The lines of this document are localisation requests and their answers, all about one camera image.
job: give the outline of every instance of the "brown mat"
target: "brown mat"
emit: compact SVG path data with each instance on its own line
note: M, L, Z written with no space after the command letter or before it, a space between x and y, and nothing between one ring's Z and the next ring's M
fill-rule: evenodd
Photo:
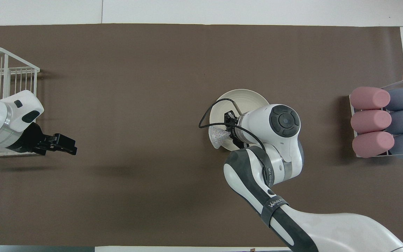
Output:
M78 146L0 158L0 244L284 246L197 128L237 88L303 122L303 172L276 193L304 212L369 216L403 241L403 160L354 157L346 97L400 80L399 28L11 26L0 47L42 69L38 123Z

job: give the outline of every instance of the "white wire basket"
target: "white wire basket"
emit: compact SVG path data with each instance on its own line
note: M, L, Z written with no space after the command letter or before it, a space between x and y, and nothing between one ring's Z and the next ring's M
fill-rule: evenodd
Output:
M29 90L37 96L38 72L40 72L39 67L0 48L0 99L24 90ZM0 156L21 154L0 148Z

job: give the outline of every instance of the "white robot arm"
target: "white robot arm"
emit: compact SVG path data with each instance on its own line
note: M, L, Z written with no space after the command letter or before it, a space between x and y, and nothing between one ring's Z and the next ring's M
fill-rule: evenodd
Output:
M403 252L403 243L369 217L300 212L270 189L300 174L303 166L298 142L301 123L293 109L268 105L238 118L229 111L225 123L201 126L205 116L200 128L226 125L233 142L241 147L224 164L229 186L293 252ZM246 145L257 143L261 147Z
M75 155L75 141L62 135L42 133L33 121L44 112L40 101L30 91L24 90L0 100L0 148L18 153L63 151Z

